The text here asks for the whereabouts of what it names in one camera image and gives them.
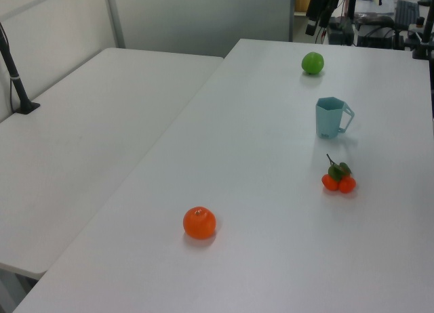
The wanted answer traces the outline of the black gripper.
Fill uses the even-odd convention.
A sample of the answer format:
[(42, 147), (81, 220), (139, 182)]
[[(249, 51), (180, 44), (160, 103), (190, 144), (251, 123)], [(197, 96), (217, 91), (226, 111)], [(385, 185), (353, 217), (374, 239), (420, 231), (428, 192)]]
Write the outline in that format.
[(306, 11), (308, 18), (305, 34), (313, 36), (317, 28), (315, 21), (319, 17), (318, 26), (327, 27), (332, 15), (332, 1), (328, 0), (323, 5), (323, 0), (310, 0)]

